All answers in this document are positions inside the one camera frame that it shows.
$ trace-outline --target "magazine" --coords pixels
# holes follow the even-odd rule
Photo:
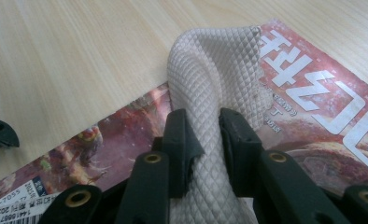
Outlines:
[[[265,149],[289,153],[338,195],[368,185],[368,85],[278,20],[262,26],[263,87],[274,105],[257,131]],[[76,184],[107,190],[130,176],[137,155],[163,136],[168,85],[150,91],[0,180],[0,206]]]

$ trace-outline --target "light wood surface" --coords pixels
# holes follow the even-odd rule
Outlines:
[[[184,31],[272,18],[368,83],[368,0],[0,0],[0,179],[164,83]]]

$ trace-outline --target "red magazine cover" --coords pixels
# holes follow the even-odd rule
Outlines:
[[[257,134],[288,152],[321,187],[368,185],[368,85],[278,20],[262,26],[262,85],[274,94]],[[109,189],[163,136],[167,84],[100,120],[0,181],[0,206],[75,184]]]
[[[274,95],[258,131],[338,195],[368,185],[368,85],[281,21],[262,26],[261,82]]]

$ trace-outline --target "gray cloth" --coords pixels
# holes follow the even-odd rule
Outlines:
[[[254,214],[232,191],[219,131],[219,109],[239,111],[250,126],[262,126],[272,93],[259,78],[261,29],[194,29],[171,49],[168,82],[174,109],[185,108],[205,150],[195,160],[190,191],[171,202],[171,223],[250,223]]]

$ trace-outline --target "white textured fabric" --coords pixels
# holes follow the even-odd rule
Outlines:
[[[219,131],[219,110],[241,112],[253,129],[262,125],[272,105],[260,88],[259,27],[194,29],[181,35],[168,60],[168,82],[174,109],[185,108],[205,150],[195,160],[190,191],[171,202],[171,223],[250,223],[246,202],[232,191]]]

